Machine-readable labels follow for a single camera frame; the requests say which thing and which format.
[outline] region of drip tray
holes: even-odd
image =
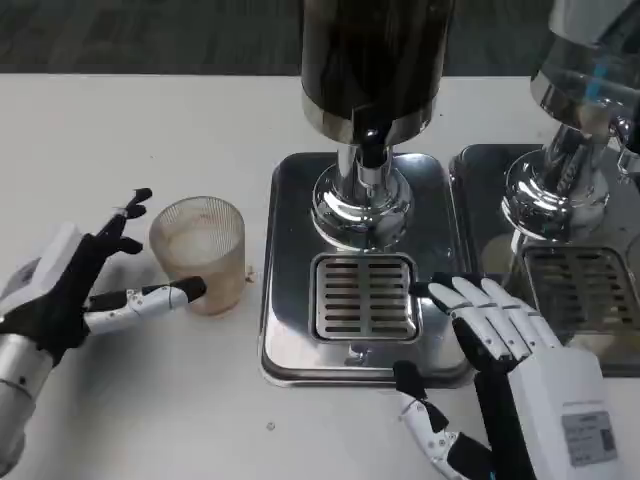
[[[506,172],[539,145],[472,145],[451,164],[465,270],[504,274],[511,293],[533,302],[560,340],[595,353],[605,376],[640,376],[640,194],[620,182],[617,155],[600,163],[609,186],[602,224],[570,244],[528,240],[513,256],[513,227],[500,205]]]
[[[345,251],[320,235],[313,188],[335,153],[302,153],[273,175],[260,358],[278,385],[395,385],[393,365],[415,363],[429,387],[457,387],[472,370],[448,315],[408,297],[412,280],[460,271],[447,176],[427,155],[395,155],[414,216],[384,251]]]
[[[556,332],[632,333],[640,326],[629,273],[614,250],[534,246],[523,255],[536,304]]]
[[[315,334],[323,340],[409,341],[418,333],[402,256],[323,255],[316,262]]]

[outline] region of robotic arm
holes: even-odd
[[[97,234],[63,225],[42,257],[9,280],[0,296],[0,477],[17,464],[24,428],[52,369],[91,334],[127,328],[201,297],[200,277],[89,297],[107,259],[135,255],[142,244],[123,237],[127,220],[146,212],[140,189]]]
[[[616,444],[598,359],[562,347],[546,320],[494,281],[436,275],[411,293],[453,320],[478,370],[474,384],[492,450],[427,401],[416,367],[394,367],[401,418],[435,468],[450,480],[617,480]]]

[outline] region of drip tray grate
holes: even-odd
[[[411,340],[412,270],[398,255],[325,255],[314,275],[315,333],[324,340]]]
[[[538,308],[554,330],[640,328],[631,278],[614,250],[533,246],[524,250],[524,260]]]

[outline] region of glass cup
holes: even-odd
[[[194,275],[207,293],[191,303],[199,315],[233,308],[245,285],[244,221],[215,197],[192,197],[165,208],[151,224],[151,249],[171,280]]]

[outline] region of espresso machine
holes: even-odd
[[[336,152],[273,175],[260,355],[282,384],[392,384],[409,360],[433,386],[469,366],[447,315],[409,285],[457,272],[447,174],[394,145],[431,120],[452,0],[304,0],[309,122]]]
[[[554,137],[451,163],[462,262],[502,274],[605,375],[637,376],[640,2],[556,0],[549,28],[531,94]]]

